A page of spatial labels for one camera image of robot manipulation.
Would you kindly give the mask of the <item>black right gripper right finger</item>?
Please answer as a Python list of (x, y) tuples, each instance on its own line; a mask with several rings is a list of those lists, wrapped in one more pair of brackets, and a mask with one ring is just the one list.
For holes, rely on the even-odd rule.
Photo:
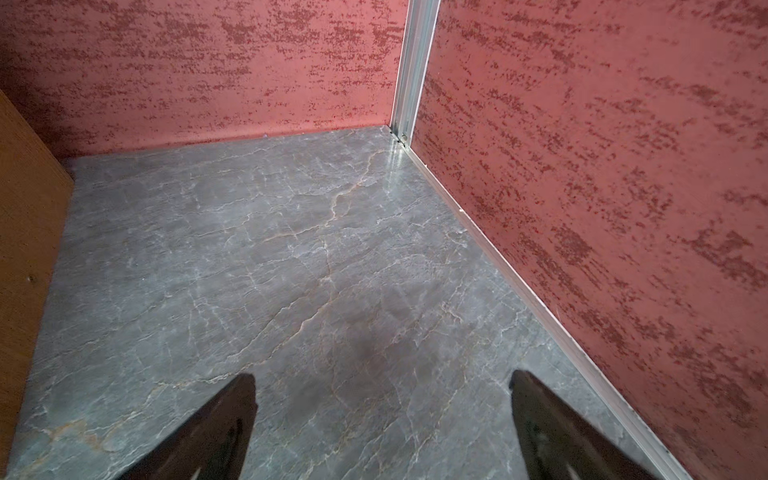
[(509, 383), (512, 418), (530, 479), (652, 479), (527, 370)]

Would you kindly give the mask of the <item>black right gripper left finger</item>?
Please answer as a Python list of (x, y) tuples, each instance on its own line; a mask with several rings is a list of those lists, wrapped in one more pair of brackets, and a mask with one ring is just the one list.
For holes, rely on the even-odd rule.
[(121, 479), (238, 479), (258, 411), (255, 378), (235, 376)]

